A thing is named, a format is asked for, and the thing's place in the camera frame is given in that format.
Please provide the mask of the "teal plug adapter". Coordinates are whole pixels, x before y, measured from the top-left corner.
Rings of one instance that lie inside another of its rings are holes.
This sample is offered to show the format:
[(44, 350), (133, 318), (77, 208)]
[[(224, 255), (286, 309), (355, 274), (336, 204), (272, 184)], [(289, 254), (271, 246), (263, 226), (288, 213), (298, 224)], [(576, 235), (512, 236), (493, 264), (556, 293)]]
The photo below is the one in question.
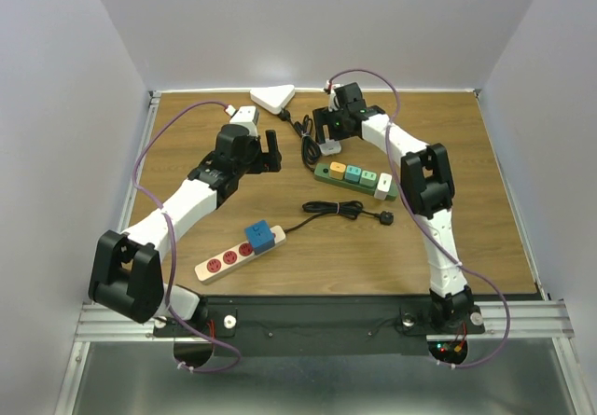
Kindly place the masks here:
[(361, 171), (362, 169), (357, 166), (347, 165), (344, 180), (349, 183), (358, 184)]

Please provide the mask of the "yellow plug adapter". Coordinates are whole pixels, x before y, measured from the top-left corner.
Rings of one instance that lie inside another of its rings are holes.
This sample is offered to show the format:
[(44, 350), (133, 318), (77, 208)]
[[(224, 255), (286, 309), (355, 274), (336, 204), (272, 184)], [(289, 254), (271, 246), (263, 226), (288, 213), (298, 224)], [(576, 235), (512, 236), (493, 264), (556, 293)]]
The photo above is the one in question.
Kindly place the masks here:
[(333, 161), (329, 164), (329, 176), (335, 180), (342, 180), (346, 172), (346, 165)]

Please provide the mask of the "green plug adapter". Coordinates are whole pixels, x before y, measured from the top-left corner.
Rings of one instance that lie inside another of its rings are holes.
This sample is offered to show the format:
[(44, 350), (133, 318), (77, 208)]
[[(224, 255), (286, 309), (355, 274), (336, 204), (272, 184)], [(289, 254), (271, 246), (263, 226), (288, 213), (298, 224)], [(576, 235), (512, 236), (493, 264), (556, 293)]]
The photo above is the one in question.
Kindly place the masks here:
[(359, 184), (363, 187), (373, 188), (377, 183), (377, 174), (368, 170), (362, 170), (359, 178)]

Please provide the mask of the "white square charger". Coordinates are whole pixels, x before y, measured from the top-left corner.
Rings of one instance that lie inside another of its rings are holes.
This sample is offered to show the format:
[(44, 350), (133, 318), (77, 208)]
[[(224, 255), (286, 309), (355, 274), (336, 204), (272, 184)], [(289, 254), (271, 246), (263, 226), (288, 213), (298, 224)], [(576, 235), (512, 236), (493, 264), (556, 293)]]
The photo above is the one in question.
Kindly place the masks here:
[(374, 198), (377, 200), (384, 201), (387, 198), (389, 191), (391, 190), (392, 181), (393, 178), (391, 174), (381, 173), (379, 175), (379, 179), (374, 191)]

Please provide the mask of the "white triangular adapter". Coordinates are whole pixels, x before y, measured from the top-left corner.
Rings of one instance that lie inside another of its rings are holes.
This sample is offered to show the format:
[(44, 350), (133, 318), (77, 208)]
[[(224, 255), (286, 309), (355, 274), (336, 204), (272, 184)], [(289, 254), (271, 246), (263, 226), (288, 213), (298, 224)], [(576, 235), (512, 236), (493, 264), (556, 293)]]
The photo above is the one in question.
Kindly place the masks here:
[(268, 112), (278, 115), (295, 96), (294, 85), (252, 88), (249, 90), (251, 100)]

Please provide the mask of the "blue socket adapter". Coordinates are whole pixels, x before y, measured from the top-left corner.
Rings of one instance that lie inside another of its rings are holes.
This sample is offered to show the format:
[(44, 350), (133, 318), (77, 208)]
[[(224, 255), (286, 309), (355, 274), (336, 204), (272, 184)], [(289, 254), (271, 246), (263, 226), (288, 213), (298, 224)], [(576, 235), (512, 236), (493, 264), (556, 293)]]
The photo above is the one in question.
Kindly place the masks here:
[(265, 220), (244, 229), (245, 237), (256, 255), (261, 255), (275, 245), (275, 236)]

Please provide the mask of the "green power strip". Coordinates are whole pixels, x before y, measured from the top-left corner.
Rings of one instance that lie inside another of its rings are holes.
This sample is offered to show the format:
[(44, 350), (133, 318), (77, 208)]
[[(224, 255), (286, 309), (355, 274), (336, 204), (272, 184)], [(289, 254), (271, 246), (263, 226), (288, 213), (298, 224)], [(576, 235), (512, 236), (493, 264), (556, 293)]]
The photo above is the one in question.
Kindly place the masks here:
[(314, 178), (381, 201), (395, 201), (398, 197), (398, 188), (391, 174), (375, 173), (352, 164), (336, 161), (318, 163), (314, 169)]

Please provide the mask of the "white red power strip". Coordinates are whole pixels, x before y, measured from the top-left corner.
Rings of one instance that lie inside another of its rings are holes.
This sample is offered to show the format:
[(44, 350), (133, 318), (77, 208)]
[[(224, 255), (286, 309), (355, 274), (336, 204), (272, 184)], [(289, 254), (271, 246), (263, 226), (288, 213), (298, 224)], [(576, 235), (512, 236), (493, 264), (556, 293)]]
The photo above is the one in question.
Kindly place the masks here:
[(271, 228), (271, 232), (274, 239), (274, 245), (266, 252), (256, 254), (250, 242), (245, 240), (198, 264), (195, 267), (197, 279), (202, 284), (210, 284), (256, 258), (266, 255), (269, 251), (276, 249), (286, 242), (286, 235), (281, 226), (274, 226)]

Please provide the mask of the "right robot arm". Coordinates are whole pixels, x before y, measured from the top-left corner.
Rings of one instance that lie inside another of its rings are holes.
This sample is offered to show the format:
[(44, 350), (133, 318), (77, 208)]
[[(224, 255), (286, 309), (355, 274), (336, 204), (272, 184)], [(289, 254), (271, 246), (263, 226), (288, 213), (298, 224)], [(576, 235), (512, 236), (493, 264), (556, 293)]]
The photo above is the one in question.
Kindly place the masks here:
[(455, 186), (446, 147), (415, 138), (381, 108), (367, 105), (354, 82), (327, 84), (325, 92), (328, 105), (312, 111), (316, 140), (357, 136), (387, 155), (400, 199), (423, 235), (430, 268), (430, 323), (440, 331), (452, 330), (467, 317), (474, 299), (452, 232)]

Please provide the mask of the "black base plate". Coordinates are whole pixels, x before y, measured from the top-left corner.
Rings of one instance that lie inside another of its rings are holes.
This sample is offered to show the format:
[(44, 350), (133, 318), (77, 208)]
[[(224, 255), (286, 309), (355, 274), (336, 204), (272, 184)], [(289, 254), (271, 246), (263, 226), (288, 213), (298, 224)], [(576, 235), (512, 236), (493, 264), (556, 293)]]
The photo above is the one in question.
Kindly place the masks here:
[(482, 334), (468, 315), (435, 325), (428, 296), (203, 297), (190, 324), (215, 324), (243, 357), (428, 354), (431, 338)]

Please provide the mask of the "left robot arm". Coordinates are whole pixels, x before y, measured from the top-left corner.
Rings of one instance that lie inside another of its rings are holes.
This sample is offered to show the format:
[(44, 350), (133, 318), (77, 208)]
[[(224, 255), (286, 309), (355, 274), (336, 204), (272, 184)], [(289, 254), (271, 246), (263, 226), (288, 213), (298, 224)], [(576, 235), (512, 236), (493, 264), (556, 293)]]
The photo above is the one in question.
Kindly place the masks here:
[(263, 137), (239, 124), (226, 124), (208, 153), (165, 202), (121, 232), (108, 230), (97, 243), (89, 297), (139, 324), (175, 317), (186, 334), (207, 326), (207, 311), (196, 293), (162, 277), (161, 262), (176, 258), (176, 243), (196, 223), (217, 210), (246, 174), (277, 173), (282, 155), (277, 134)]

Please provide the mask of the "white rounded charger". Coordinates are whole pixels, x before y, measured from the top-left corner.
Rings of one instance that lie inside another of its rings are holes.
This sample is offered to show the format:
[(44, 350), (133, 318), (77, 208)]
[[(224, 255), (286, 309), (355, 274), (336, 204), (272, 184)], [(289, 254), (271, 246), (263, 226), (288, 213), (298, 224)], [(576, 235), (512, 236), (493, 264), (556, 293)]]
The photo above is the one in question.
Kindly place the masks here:
[(326, 139), (326, 141), (319, 145), (319, 149), (323, 156), (333, 156), (341, 152), (341, 144), (337, 140)]

